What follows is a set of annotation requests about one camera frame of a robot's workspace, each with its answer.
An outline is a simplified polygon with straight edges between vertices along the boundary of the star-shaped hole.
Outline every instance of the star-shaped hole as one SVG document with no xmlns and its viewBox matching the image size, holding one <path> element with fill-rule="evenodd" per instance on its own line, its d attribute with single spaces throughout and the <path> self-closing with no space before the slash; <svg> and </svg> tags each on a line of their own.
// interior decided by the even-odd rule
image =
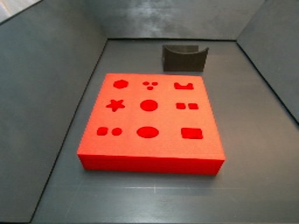
<svg viewBox="0 0 299 224">
<path fill-rule="evenodd" d="M 126 107 L 126 105 L 123 105 L 123 101 L 125 100 L 121 101 L 111 100 L 110 104 L 107 105 L 107 108 L 113 108 L 113 111 L 117 112 L 119 109 L 123 109 Z"/>
</svg>

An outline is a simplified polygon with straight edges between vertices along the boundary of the gray floor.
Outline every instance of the gray floor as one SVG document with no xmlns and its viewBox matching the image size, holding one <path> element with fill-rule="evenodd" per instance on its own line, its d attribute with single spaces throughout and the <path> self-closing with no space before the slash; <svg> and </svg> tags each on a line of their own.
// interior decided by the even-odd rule
<svg viewBox="0 0 299 224">
<path fill-rule="evenodd" d="M 162 46 L 174 43 L 210 47 L 219 175 L 85 171 L 77 150 L 106 73 L 161 74 Z M 34 222 L 298 222 L 298 145 L 298 125 L 235 42 L 110 40 Z"/>
</svg>

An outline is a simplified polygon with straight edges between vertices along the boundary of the shape sorter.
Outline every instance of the shape sorter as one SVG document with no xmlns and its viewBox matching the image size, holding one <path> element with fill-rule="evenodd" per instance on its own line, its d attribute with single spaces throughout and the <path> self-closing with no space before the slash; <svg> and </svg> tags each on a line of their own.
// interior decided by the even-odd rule
<svg viewBox="0 0 299 224">
<path fill-rule="evenodd" d="M 107 74 L 78 155 L 87 170 L 218 174 L 226 156 L 202 77 Z"/>
</svg>

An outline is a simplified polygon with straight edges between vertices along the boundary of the cutout shape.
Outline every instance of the cutout shape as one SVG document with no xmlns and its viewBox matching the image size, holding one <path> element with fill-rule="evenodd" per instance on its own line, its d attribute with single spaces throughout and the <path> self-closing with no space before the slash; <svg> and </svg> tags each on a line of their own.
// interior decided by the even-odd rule
<svg viewBox="0 0 299 224">
<path fill-rule="evenodd" d="M 154 86 L 158 86 L 158 82 L 157 81 L 154 81 L 153 84 L 149 81 L 145 81 L 143 84 L 145 84 L 145 86 L 149 86 L 147 90 L 154 90 L 155 89 Z"/>
<path fill-rule="evenodd" d="M 186 109 L 186 105 L 183 102 L 177 102 L 175 106 L 178 109 Z"/>
<path fill-rule="evenodd" d="M 158 102 L 154 100 L 142 101 L 141 108 L 145 111 L 155 111 L 158 109 Z"/>
<path fill-rule="evenodd" d="M 113 135 L 114 135 L 114 136 L 121 136 L 122 133 L 123 133 L 123 130 L 122 130 L 121 128 L 115 128 L 115 129 L 113 129 Z"/>
<path fill-rule="evenodd" d="M 174 83 L 174 88 L 175 89 L 186 89 L 186 90 L 193 90 L 194 89 L 191 83 L 189 83 L 186 86 L 183 86 L 179 82 Z"/>
<path fill-rule="evenodd" d="M 121 101 L 111 100 L 110 104 L 107 105 L 107 108 L 113 108 L 113 111 L 117 112 L 119 109 L 123 109 L 126 107 L 126 105 L 123 105 L 123 101 L 125 100 Z"/>
<path fill-rule="evenodd" d="M 198 103 L 189 103 L 189 108 L 190 109 L 199 109 L 199 104 Z"/>
<path fill-rule="evenodd" d="M 154 138 L 159 135 L 159 130 L 155 127 L 143 127 L 137 131 L 137 134 L 143 138 Z"/>
<path fill-rule="evenodd" d="M 182 138 L 203 139 L 202 129 L 182 128 Z"/>
<path fill-rule="evenodd" d="M 129 81 L 127 80 L 117 80 L 114 83 L 115 88 L 127 88 Z"/>
<path fill-rule="evenodd" d="M 98 128 L 98 135 L 105 136 L 109 133 L 109 128 L 107 127 L 99 127 Z"/>
</svg>

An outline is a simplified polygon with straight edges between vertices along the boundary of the black holder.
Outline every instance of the black holder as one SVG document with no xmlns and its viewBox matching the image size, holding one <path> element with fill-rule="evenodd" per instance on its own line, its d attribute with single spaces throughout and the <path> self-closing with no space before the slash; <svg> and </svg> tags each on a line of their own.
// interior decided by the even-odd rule
<svg viewBox="0 0 299 224">
<path fill-rule="evenodd" d="M 197 45 L 163 46 L 163 70 L 166 72 L 203 72 L 210 48 L 199 52 Z"/>
</svg>

